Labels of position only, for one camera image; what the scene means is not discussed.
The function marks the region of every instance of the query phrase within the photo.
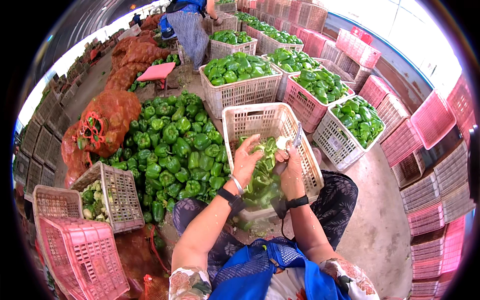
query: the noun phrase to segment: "person in blue shirt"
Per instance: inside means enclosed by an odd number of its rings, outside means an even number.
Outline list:
[[[135,22],[135,24],[138,24],[138,26],[142,26],[142,20],[140,20],[140,15],[139,14],[134,14],[133,15],[133,18],[132,18],[132,21]]]
[[[168,23],[193,61],[193,73],[198,74],[208,46],[208,35],[202,26],[202,17],[207,12],[215,25],[222,24],[222,19],[215,12],[215,0],[173,0],[166,12]]]
[[[262,150],[250,154],[259,141],[254,134],[237,149],[233,174],[210,204],[193,198],[175,204],[172,218],[180,239],[173,249],[168,298],[379,300],[365,272],[335,251],[358,187],[344,174],[322,170],[324,187],[309,205],[301,157],[291,141],[275,158],[288,162],[280,178],[292,207],[294,240],[277,237],[244,245],[224,229],[230,201],[243,193],[264,155]]]

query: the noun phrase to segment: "blue mesh apron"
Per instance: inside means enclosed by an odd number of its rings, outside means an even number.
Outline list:
[[[297,245],[284,238],[257,239],[238,250],[212,282],[214,299],[263,300],[276,268],[305,268],[305,293],[310,300],[349,300],[328,274],[320,272]]]

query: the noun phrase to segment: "shoulder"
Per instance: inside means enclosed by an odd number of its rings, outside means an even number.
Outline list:
[[[168,298],[206,300],[212,294],[208,273],[199,267],[185,266],[173,271],[170,276]]]
[[[346,260],[332,258],[319,264],[320,271],[327,273],[348,293],[352,300],[379,299],[373,283],[355,264]]]

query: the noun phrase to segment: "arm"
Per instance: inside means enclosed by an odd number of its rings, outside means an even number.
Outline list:
[[[214,20],[218,18],[216,11],[215,11],[215,0],[207,0],[207,14]]]
[[[281,174],[282,190],[288,201],[305,195],[305,186],[301,179],[301,159],[297,149],[287,146],[287,154],[277,152],[276,159],[283,161],[288,158],[288,166]],[[290,209],[292,227],[299,249],[305,256],[320,264],[330,258],[342,258],[333,251],[325,232],[309,205]]]
[[[259,134],[249,137],[235,152],[233,176],[239,181],[242,188],[245,188],[250,182],[255,163],[263,156],[262,151],[257,151],[252,155],[248,154],[259,139]],[[232,179],[227,181],[223,188],[233,195],[239,194]],[[207,269],[208,252],[215,244],[229,213],[228,201],[219,195],[215,196],[209,206],[190,222],[175,245],[172,254],[172,272],[185,266]]]

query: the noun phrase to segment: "silver bangle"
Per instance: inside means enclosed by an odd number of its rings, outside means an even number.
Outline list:
[[[245,192],[244,192],[243,189],[241,188],[240,182],[235,178],[235,176],[233,176],[233,174],[230,174],[230,178],[233,179],[233,182],[234,182],[235,185],[237,186],[237,189],[239,190],[240,196],[243,195]]]

